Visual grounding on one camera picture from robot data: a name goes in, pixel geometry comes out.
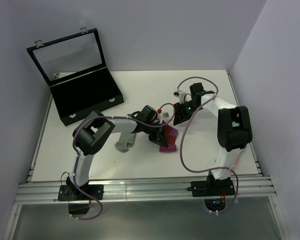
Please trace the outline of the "maroon sock with orange cuff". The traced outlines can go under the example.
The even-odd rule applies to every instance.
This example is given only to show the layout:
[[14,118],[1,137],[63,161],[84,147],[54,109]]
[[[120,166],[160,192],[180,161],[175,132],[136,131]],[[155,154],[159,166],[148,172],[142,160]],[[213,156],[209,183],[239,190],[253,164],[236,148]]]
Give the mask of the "maroon sock with orange cuff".
[[178,130],[169,124],[164,127],[164,136],[168,147],[159,147],[160,153],[175,153],[177,151],[176,140],[178,137]]

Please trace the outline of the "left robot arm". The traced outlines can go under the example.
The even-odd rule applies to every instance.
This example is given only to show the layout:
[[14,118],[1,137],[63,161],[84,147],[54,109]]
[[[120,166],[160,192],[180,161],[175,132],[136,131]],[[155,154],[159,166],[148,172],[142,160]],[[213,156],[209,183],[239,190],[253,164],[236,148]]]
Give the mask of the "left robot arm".
[[72,147],[76,152],[70,181],[72,185],[69,194],[76,200],[81,200],[88,193],[89,172],[93,158],[98,153],[111,134],[120,133],[119,143],[135,137],[137,133],[148,135],[150,142],[168,147],[165,128],[167,123],[161,123],[156,111],[146,105],[137,115],[105,116],[100,111],[92,111],[73,131]]

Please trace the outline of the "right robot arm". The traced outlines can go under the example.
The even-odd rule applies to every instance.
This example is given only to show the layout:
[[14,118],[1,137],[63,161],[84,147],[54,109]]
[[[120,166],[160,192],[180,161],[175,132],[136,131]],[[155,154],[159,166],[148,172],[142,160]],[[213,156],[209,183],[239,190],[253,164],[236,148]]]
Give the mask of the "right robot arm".
[[205,90],[202,83],[190,87],[191,100],[187,93],[177,89],[173,95],[179,102],[174,104],[173,124],[179,125],[192,119],[194,113],[201,109],[208,110],[217,117],[217,141],[219,151],[210,174],[214,177],[206,183],[207,191],[212,195],[219,194],[223,180],[231,176],[228,168],[233,168],[238,156],[253,139],[249,110],[244,105],[234,105],[217,96],[217,91]]

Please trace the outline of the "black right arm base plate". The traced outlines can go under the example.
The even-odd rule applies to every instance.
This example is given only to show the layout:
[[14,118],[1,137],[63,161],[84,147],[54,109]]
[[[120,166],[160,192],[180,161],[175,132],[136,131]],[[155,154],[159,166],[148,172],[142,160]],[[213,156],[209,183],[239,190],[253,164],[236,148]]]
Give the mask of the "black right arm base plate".
[[221,196],[234,196],[235,187],[232,180],[216,180],[214,182],[192,181],[190,187],[186,189],[192,193],[193,197],[221,197]]

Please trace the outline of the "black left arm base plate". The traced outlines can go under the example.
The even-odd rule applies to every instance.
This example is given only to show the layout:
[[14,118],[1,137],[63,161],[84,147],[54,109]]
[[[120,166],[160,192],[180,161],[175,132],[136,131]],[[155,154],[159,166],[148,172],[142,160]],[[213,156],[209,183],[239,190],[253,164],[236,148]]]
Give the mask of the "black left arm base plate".
[[[86,189],[84,191],[94,199],[103,199],[104,186],[102,184],[89,184],[86,186]],[[67,185],[62,185],[59,188],[57,200],[59,202],[71,202],[87,201],[91,200],[91,198],[80,192],[77,188],[72,191]]]

